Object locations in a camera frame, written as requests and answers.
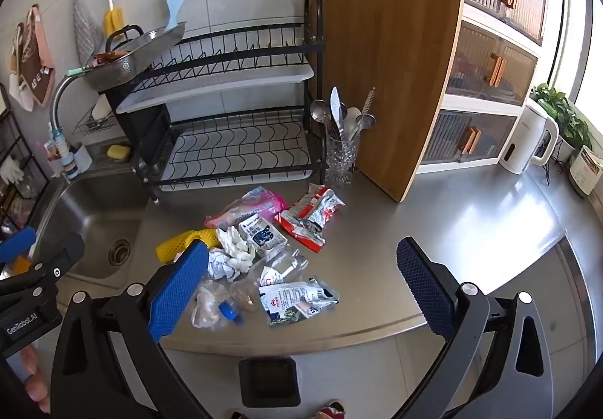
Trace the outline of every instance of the metal colander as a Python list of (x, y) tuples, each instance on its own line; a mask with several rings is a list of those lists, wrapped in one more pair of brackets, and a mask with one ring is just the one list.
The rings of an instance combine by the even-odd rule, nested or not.
[(128, 50), (127, 55), (91, 69), (82, 77), (92, 89), (99, 92), (121, 86), (144, 71), (158, 55), (178, 43), (184, 33), (185, 23), (179, 23), (169, 31), (165, 31), (165, 27), (154, 29), (118, 47), (118, 50)]

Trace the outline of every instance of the glass cup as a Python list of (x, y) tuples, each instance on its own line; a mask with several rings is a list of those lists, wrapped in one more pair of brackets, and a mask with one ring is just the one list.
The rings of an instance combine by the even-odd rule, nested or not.
[(329, 169), (325, 174), (325, 183), (330, 187), (343, 187), (352, 182), (349, 169), (356, 162), (360, 135), (355, 135), (352, 140), (337, 140), (327, 132), (326, 137)]

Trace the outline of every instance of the gray towel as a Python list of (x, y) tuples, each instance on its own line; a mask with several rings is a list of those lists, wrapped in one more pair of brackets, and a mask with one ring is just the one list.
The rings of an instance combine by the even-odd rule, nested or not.
[(103, 30), (90, 16), (88, 9), (80, 0), (73, 0), (73, 31), (75, 33), (75, 49), (83, 67), (103, 45)]

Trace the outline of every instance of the screw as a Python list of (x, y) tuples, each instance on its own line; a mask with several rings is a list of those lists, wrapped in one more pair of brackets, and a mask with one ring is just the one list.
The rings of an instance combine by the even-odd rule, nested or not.
[(523, 303), (532, 303), (532, 295), (530, 295), (528, 292), (519, 292), (519, 299)]
[(140, 283), (131, 284), (128, 287), (128, 295), (131, 297), (136, 297), (142, 293), (142, 285)]
[(86, 294), (84, 292), (77, 292), (74, 296), (73, 296), (73, 301), (75, 303), (82, 303), (84, 301), (84, 299), (86, 298)]
[(469, 295), (470, 297), (474, 297), (478, 294), (478, 287), (475, 286), (473, 283), (465, 283), (462, 286), (462, 292), (466, 295)]

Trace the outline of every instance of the pink wrapper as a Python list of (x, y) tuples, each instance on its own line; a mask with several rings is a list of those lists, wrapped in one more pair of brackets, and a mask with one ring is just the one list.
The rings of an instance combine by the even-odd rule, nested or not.
[(256, 213), (262, 218), (272, 221), (274, 215), (285, 210), (287, 206), (286, 201), (278, 194), (268, 191), (263, 186), (258, 186), (243, 197), (233, 201), (221, 214), (207, 217), (205, 226), (226, 230), (228, 227), (237, 225)]

